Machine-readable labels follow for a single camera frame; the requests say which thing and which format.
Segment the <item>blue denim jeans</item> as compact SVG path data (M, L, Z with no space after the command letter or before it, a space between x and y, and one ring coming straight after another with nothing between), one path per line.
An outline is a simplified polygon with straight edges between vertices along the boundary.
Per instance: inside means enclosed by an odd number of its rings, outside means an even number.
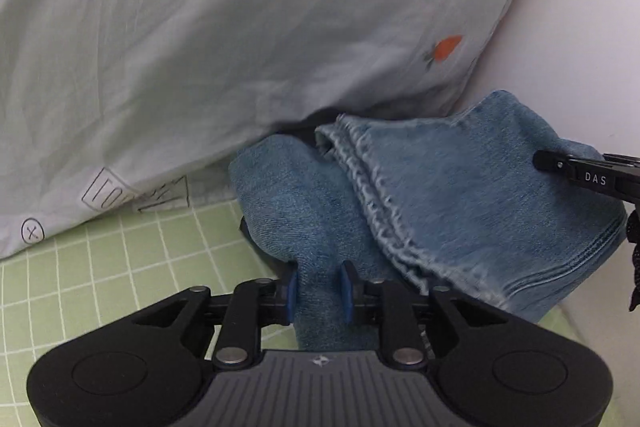
M537 322L615 253L626 211L612 197L538 171L540 150L597 157L506 91L446 118L343 115L314 144L275 134L231 161L250 237L298 265L298 344L369 350L350 326L340 266L366 280L437 283Z

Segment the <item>green grid mat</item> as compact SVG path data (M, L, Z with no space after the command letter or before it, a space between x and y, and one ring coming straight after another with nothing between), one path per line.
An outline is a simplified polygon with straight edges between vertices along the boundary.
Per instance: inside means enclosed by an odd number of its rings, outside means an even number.
M1 422L33 426L34 362L65 340L181 289L216 294L272 277L244 241L235 202L119 213L89 221L1 262Z

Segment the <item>grey carrot print bedsheet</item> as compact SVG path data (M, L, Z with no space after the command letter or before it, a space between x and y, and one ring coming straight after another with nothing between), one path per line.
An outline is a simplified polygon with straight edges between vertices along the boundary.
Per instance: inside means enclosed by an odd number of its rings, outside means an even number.
M322 109L454 106L511 0L1 0L1 254Z

